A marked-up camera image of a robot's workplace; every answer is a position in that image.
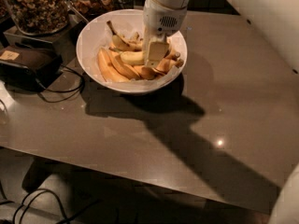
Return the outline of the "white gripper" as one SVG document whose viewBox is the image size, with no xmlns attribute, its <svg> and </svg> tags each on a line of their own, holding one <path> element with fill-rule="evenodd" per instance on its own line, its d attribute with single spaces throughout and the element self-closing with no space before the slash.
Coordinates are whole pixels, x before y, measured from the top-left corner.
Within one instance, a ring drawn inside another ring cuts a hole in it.
<svg viewBox="0 0 299 224">
<path fill-rule="evenodd" d="M 187 13 L 186 0 L 146 0 L 143 9 L 143 55 L 147 67 L 156 67 L 169 50 L 165 39 L 181 27 Z"/>
</svg>

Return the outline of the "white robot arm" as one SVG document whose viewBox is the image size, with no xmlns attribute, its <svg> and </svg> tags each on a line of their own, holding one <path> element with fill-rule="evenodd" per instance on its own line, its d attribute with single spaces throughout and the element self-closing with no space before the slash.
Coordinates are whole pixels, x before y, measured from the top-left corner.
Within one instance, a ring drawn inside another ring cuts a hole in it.
<svg viewBox="0 0 299 224">
<path fill-rule="evenodd" d="M 150 40 L 173 35 L 186 17 L 190 0 L 145 0 L 146 61 L 156 56 Z M 299 0 L 226 0 L 272 45 L 290 68 L 299 72 Z M 299 167 L 289 175 L 278 195 L 268 224 L 299 224 Z"/>
</svg>

